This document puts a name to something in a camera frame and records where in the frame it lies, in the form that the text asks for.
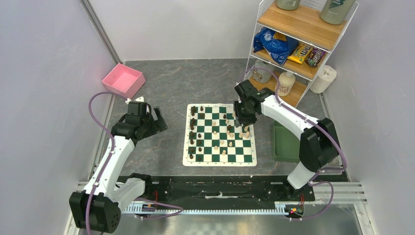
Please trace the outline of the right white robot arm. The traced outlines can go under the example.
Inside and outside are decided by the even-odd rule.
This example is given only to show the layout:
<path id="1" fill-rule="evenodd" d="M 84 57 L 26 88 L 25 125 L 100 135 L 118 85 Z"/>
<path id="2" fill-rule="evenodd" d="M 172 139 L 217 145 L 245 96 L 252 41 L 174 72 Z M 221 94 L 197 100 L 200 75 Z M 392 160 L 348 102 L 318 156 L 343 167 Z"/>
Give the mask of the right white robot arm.
<path id="1" fill-rule="evenodd" d="M 239 100 L 234 102 L 238 125 L 254 124 L 256 115 L 265 115 L 282 124 L 300 141 L 300 162 L 282 187 L 286 199 L 296 200 L 302 194 L 302 187 L 315 179 L 328 163 L 344 156 L 332 120 L 306 115 L 270 89 L 258 90 L 249 80 L 239 83 L 234 89 L 239 96 Z"/>

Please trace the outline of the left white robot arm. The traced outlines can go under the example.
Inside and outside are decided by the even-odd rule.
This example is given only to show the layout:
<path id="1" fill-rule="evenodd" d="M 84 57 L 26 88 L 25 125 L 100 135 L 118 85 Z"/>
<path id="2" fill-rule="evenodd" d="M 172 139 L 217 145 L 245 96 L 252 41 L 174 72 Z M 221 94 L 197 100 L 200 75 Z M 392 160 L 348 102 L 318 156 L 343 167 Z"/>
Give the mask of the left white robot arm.
<path id="1" fill-rule="evenodd" d="M 111 128 L 108 147 L 96 172 L 81 192 L 73 192 L 69 198 L 77 228 L 111 234 L 119 225 L 122 211 L 136 198 L 152 197 L 150 175 L 133 173 L 119 188 L 116 183 L 137 142 L 166 129 L 158 106 L 129 102 L 127 113 Z"/>

